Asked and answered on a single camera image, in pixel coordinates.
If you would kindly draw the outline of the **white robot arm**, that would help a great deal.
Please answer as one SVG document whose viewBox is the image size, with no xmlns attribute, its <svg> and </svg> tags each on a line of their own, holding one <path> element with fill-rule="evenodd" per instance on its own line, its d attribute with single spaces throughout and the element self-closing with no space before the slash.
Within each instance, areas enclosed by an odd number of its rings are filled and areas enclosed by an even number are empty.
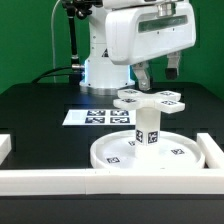
<svg viewBox="0 0 224 224">
<path fill-rule="evenodd" d="M 148 62 L 166 56 L 165 75 L 179 75 L 181 51 L 196 41 L 189 0 L 98 0 L 90 5 L 90 54 L 81 89 L 114 95 L 137 85 L 150 89 Z"/>
</svg>

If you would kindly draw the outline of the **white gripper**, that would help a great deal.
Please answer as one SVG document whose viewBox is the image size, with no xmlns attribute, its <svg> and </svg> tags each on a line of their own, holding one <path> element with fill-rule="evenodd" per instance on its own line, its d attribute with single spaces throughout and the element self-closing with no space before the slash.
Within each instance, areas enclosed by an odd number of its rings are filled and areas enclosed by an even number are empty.
<svg viewBox="0 0 224 224">
<path fill-rule="evenodd" d="M 165 75 L 179 76 L 181 50 L 196 41 L 195 18 L 189 2 L 175 2 L 171 14 L 159 15 L 160 6 L 114 10 L 105 20 L 108 55 L 117 65 L 133 65 L 141 91 L 150 89 L 147 60 L 167 55 Z"/>
</svg>

